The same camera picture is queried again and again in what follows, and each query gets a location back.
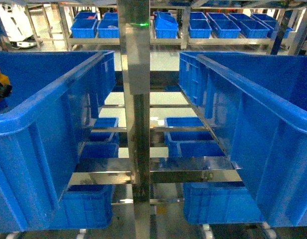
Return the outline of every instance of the yellow object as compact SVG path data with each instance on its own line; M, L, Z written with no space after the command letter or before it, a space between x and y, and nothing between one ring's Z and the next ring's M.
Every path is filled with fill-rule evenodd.
M3 75L1 72L0 72L0 83L2 84L2 85L10 85L10 81L9 81L9 78L8 78L8 76L6 76L6 75Z

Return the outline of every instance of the metal rail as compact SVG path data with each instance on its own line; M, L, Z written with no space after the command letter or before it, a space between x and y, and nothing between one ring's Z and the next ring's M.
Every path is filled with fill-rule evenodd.
M130 184L131 169L129 158L81 159L69 184ZM226 157L151 158L149 172L152 184L241 181Z

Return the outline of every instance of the caster wheel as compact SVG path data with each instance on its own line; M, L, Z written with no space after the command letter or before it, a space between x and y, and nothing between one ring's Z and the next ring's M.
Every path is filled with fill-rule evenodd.
M76 239L87 239L87 234L80 233L77 235Z
M202 227L203 227L204 231L209 231L210 230L210 225L209 224L203 224Z
M206 231L205 232L205 238L206 239L214 239L213 233L211 231Z
M266 230L266 234L269 239L277 239L277 234L273 229Z
M265 229L265 230L271 228L270 225L269 225L268 223L266 223L266 222L262 223L261 227L262 227L263 229Z
M19 239L19 238L20 238L19 232L8 234L7 237L6 237L6 239Z

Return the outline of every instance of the crate handle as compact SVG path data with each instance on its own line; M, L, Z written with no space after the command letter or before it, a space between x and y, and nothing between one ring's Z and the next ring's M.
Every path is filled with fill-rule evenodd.
M307 111L204 55L197 55L197 60L262 104L291 127L307 134Z

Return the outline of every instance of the stainless steel rack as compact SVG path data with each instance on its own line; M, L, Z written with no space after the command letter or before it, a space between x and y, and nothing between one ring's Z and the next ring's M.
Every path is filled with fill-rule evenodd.
M177 39L159 39L155 37L154 26L151 24L151 45L179 45L181 49L186 49L188 45L270 45L271 39L248 39L244 38L244 36L240 35L237 39L219 39L216 36L212 36L209 39L191 39L189 37L188 27L189 27L189 16L190 12L194 10L201 9L251 9L252 11L257 11L258 9L276 9L280 11L280 23L285 22L287 19L287 25L292 25L296 17L300 17L302 11L305 10L307 13L307 1L290 1L288 5L284 3L284 1L280 0L249 0L242 1L240 7L237 6L203 6L206 4L207 0L198 0L193 2L191 5L172 5L168 1L157 1L152 0L150 2L150 8L154 9L177 9L181 11L181 26L178 31ZM72 38L68 24L65 17L65 7L78 7L85 6L83 4L76 3L59 3L58 11L61 16L61 26L62 32L64 36L65 45L68 50L72 49L72 46L79 44L98 44L98 45L119 45L120 40L118 38ZM97 8L107 8L107 7L117 7L116 5L103 5L96 6ZM285 12L292 12L291 15L285 15ZM286 46L291 46L293 42L296 42L298 38L301 36L297 34L297 32L291 32L288 39L283 39L282 44Z
M124 86L124 106L107 106L113 108L124 107L126 110L127 127L124 128L96 128L94 131L112 131L127 133L129 158L113 159L86 159L80 163L73 173L70 184L130 184L132 186L132 201L135 215L135 230L137 239L151 238L151 205L168 202L181 202L181 199L167 200L154 198L151 185L157 183L184 183L184 182L235 182L241 181L237 170L228 157L199 157L199 158L150 158L151 138L163 131L201 131L208 130L218 142L216 135L211 131L204 117L197 107L188 104L181 107L190 107L199 116L204 124L201 127L150 127L150 108L179 106L150 105L152 89L163 89L160 84L174 78L173 72L165 73L165 78L153 78L150 72L150 44L175 44L151 38L150 26L140 26L140 23L150 22L150 7L181 9L182 38L176 39L177 44L186 48L187 44L268 44L268 54L277 54L287 25L293 13L292 5L281 9L280 27L275 39L206 39L205 42L188 40L187 29L191 9L200 9L206 0L198 0L192 6L172 6L167 3L151 2L149 0L118 0L120 39L109 42L104 39L73 39L70 38L68 25L65 22L65 6L76 4L59 3L58 11L62 19L64 39L71 49L73 44L120 44L122 77ZM244 7L255 8L263 6L267 1L248 1ZM298 7L305 7L307 2L300 2ZM302 48L307 34L307 9L301 25L294 36L289 54L297 55Z

